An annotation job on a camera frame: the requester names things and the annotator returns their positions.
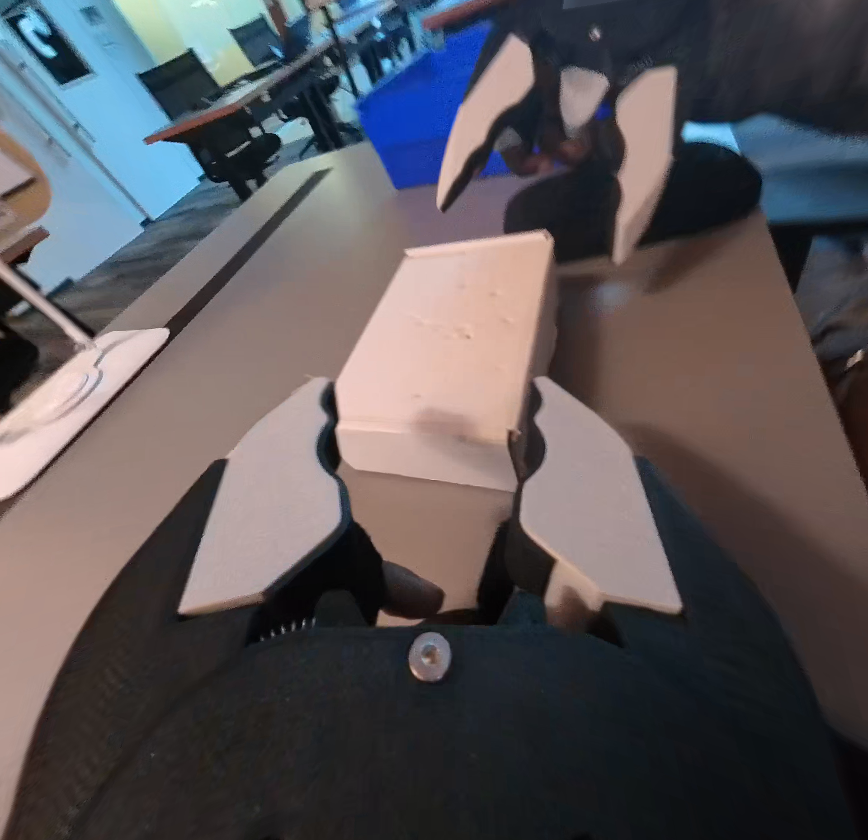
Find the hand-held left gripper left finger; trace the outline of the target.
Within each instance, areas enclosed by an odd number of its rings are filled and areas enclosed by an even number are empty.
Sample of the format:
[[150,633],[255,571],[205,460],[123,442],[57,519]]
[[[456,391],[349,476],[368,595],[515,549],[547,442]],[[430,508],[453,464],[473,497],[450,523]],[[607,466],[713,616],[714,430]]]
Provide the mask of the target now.
[[349,526],[348,494],[328,458],[332,392],[330,380],[310,379],[229,452],[180,616],[262,604]]

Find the person's right hand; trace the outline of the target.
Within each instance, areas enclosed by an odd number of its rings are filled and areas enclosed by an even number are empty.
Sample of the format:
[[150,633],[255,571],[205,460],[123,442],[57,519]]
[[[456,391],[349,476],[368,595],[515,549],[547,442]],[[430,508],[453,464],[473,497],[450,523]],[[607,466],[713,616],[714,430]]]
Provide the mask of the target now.
[[506,167],[520,177],[535,177],[558,170],[576,170],[591,161],[599,146],[600,124],[593,121],[570,137],[554,122],[543,124],[536,140],[523,139],[513,127],[506,127],[495,141],[494,150]]

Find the black wall poster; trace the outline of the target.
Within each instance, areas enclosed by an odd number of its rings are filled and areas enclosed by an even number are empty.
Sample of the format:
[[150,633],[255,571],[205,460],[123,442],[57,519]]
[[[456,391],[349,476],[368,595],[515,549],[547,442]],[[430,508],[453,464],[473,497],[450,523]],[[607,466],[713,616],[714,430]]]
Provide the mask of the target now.
[[12,0],[2,9],[2,18],[17,41],[58,86],[68,86],[94,74],[38,0]]

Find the black office chair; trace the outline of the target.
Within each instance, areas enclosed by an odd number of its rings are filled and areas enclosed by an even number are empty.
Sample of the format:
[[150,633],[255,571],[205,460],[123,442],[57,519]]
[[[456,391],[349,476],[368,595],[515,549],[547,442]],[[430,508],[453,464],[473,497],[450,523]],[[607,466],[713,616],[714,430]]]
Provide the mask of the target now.
[[[254,71],[246,80],[258,81],[276,74],[280,68],[304,56],[312,46],[311,17],[302,14],[289,21],[282,33],[276,33],[264,16],[250,21],[230,34],[239,45]],[[267,91],[268,100],[251,106],[256,118],[265,116],[266,110],[289,123],[304,119],[313,134],[310,142],[319,152],[331,151],[337,129],[331,124],[331,96],[340,80],[324,55],[309,60],[296,75],[283,80]]]
[[172,60],[139,73],[137,78],[168,117],[168,125],[146,139],[185,146],[205,176],[227,184],[241,201],[251,184],[266,183],[266,169],[281,147],[246,104],[229,102],[229,94],[189,49]]

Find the blue plastic bin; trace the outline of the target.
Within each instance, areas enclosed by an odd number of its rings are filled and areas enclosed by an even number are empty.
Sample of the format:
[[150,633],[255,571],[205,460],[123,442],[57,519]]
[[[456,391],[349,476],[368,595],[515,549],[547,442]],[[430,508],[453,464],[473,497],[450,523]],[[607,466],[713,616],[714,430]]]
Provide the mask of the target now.
[[[482,23],[451,36],[444,49],[423,53],[359,101],[361,126],[397,190],[434,186],[437,202],[447,138],[458,108],[478,78],[472,80],[472,71],[488,31]],[[483,60],[481,73],[491,58]],[[504,160],[493,150],[474,179],[507,172]]]

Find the white cardboard box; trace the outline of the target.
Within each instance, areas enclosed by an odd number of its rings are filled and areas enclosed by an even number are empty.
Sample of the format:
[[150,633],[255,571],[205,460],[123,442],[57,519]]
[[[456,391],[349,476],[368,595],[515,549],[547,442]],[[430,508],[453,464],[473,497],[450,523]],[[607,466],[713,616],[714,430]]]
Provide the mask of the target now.
[[406,251],[334,385],[350,467],[515,492],[530,383],[557,340],[553,242],[539,230]]

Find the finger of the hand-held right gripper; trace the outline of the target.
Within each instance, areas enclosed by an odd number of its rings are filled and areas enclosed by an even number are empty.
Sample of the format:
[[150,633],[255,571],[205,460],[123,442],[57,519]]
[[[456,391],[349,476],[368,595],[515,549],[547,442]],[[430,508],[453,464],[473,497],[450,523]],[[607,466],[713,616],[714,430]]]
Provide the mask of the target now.
[[439,172],[437,206],[446,212],[487,165],[495,142],[535,85],[528,44],[509,33],[458,108]]
[[613,221],[614,264],[623,264],[640,243],[666,186],[674,160],[677,94],[677,68],[659,66],[634,78],[615,102],[624,152],[616,174],[620,200]]

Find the person's left hand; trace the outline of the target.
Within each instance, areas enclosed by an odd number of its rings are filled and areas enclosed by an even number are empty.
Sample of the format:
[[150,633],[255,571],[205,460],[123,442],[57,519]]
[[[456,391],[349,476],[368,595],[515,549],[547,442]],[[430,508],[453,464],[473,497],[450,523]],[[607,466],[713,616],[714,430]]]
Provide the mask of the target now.
[[394,562],[383,562],[384,601],[381,611],[395,618],[432,618],[441,612],[443,589]]

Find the wooden sign board with paper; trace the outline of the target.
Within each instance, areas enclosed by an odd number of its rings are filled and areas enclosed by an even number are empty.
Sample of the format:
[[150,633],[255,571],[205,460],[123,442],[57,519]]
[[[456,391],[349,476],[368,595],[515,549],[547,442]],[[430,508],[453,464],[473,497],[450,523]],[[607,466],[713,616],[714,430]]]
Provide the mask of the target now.
[[[2,151],[2,260],[12,260],[30,250],[47,237],[41,221],[51,204],[49,180],[35,156],[21,143],[1,132]],[[27,178],[16,187],[5,190],[7,172],[23,172]]]

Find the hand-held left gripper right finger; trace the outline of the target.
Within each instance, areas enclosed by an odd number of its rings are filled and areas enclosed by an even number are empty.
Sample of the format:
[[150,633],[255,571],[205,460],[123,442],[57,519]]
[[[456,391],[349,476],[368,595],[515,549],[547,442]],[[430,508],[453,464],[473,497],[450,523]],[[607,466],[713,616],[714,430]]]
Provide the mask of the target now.
[[683,603],[632,448],[549,378],[533,382],[542,458],[517,500],[517,585],[548,623],[585,628],[608,604],[676,617]]

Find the grey desk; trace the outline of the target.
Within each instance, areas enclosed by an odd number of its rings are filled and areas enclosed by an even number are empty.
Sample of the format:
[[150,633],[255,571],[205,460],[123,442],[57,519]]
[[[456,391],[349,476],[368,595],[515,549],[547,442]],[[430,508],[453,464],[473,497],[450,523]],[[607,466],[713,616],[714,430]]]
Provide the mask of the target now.
[[[520,187],[481,180],[441,214],[369,145],[289,165],[114,320],[179,330],[2,512],[2,824],[115,575],[266,412],[337,377],[407,248],[499,233]],[[550,376],[667,477],[866,748],[866,495],[764,217],[559,275]]]

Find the white sign stand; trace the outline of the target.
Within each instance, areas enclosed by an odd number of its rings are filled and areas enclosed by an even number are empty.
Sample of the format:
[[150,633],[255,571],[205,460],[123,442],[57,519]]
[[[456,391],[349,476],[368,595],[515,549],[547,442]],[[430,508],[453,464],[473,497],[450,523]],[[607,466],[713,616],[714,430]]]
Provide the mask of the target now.
[[6,265],[2,281],[71,340],[74,353],[1,420],[1,500],[27,488],[167,344],[166,327],[92,336]]

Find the black wrist rest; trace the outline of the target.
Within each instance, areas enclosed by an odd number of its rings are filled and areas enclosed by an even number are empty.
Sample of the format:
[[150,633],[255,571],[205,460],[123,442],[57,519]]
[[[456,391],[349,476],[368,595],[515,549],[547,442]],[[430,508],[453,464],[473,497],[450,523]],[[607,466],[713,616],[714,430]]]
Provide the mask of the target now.
[[[561,263],[609,254],[609,212],[615,180],[596,159],[538,180],[506,205],[505,234],[546,230]],[[726,147],[679,147],[654,216],[639,246],[691,237],[748,216],[759,204],[762,178]]]

